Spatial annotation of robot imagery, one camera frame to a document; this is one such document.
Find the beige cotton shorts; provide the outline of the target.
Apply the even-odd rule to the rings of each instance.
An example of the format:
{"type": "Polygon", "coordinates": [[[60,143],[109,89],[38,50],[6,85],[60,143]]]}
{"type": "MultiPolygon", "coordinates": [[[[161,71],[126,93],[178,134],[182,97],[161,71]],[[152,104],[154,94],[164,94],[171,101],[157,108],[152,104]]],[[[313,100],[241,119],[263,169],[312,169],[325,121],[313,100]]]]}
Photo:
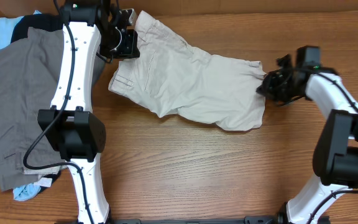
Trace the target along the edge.
{"type": "Polygon", "coordinates": [[[119,62],[109,91],[158,117],[178,114],[226,131],[262,125],[265,98],[256,92],[260,61],[211,55],[142,11],[136,21],[138,58],[119,62]]]}

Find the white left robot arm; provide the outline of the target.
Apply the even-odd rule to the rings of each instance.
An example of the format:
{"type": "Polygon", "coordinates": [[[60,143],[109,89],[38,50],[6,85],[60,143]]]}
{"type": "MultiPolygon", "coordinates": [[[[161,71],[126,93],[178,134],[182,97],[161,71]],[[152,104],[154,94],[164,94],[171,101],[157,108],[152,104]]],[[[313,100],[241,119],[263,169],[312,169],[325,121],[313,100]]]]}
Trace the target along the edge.
{"type": "Polygon", "coordinates": [[[58,10],[63,22],[63,57],[50,108],[39,110],[38,124],[68,167],[78,202],[76,223],[112,223],[101,176],[106,128],[94,114],[92,87],[96,58],[137,58],[134,9],[109,1],[67,1],[58,10]]]}

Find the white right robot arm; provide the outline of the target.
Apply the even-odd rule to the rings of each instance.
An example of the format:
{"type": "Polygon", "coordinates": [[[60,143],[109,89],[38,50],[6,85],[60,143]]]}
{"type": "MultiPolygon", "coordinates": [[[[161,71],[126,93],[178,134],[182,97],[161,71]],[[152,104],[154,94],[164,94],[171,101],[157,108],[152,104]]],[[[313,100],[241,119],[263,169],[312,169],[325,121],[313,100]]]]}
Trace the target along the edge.
{"type": "Polygon", "coordinates": [[[313,154],[313,172],[302,190],[285,202],[275,216],[247,217],[245,223],[329,223],[324,212],[341,196],[358,194],[358,102],[333,68],[321,64],[319,47],[306,45],[277,59],[256,92],[288,105],[305,98],[326,119],[313,154]]]}

